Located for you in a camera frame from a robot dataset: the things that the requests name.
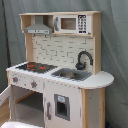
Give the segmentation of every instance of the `faucet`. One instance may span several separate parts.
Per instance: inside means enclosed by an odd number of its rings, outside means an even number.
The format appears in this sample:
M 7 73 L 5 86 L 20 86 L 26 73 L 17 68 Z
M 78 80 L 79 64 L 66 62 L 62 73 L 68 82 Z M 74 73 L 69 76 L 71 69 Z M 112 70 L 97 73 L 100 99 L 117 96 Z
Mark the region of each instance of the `faucet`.
M 83 54 L 86 54 L 86 55 L 89 57 L 89 59 L 90 59 L 90 65 L 93 65 L 92 56 L 91 56 L 88 52 L 82 51 L 82 52 L 80 52 L 79 55 L 78 55 L 78 63 L 76 64 L 77 70 L 83 70 L 83 69 L 85 69 L 85 67 L 86 67 L 86 62 L 85 62 L 84 64 L 82 64 L 82 63 L 80 62 L 80 58 L 81 58 L 81 56 L 82 56 Z

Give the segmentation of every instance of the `microwave window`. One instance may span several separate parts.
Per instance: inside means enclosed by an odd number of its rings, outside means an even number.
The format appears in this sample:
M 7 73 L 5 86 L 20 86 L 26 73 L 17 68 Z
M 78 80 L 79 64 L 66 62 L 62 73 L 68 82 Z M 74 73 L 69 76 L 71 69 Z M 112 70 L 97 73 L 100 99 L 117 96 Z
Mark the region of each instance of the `microwave window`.
M 76 30 L 76 18 L 61 18 L 61 29 Z

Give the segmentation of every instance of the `gray wall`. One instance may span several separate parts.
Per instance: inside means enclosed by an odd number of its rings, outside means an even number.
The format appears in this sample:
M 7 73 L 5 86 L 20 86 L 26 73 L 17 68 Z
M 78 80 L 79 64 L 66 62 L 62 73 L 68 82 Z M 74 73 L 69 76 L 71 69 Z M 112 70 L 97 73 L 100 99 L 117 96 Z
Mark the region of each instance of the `gray wall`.
M 0 0 L 0 92 L 7 87 L 7 50 L 2 1 Z
M 12 65 L 25 61 L 19 13 L 102 10 L 102 70 L 114 83 L 106 88 L 106 121 L 128 127 L 128 1 L 4 0 Z

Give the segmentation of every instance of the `range hood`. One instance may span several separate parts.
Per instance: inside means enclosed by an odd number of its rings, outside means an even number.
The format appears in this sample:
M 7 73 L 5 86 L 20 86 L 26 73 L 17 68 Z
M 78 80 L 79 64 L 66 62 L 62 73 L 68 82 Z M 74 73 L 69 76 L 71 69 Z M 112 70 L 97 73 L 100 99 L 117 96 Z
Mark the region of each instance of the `range hood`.
M 43 16 L 35 16 L 35 24 L 27 27 L 24 33 L 52 34 L 52 28 L 43 24 Z

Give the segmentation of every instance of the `door handle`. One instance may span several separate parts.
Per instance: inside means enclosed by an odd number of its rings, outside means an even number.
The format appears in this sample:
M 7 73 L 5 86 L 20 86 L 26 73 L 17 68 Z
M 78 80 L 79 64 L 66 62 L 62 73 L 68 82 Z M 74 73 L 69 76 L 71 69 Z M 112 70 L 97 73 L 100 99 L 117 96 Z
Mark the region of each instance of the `door handle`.
M 48 117 L 48 120 L 51 120 L 51 115 L 49 113 L 49 109 L 50 109 L 50 102 L 47 103 L 47 117 Z
M 55 30 L 56 30 L 56 31 L 59 30 L 59 28 L 57 27 L 57 22 L 58 22 L 58 17 L 56 17 L 56 18 L 54 19 L 54 27 L 55 27 Z

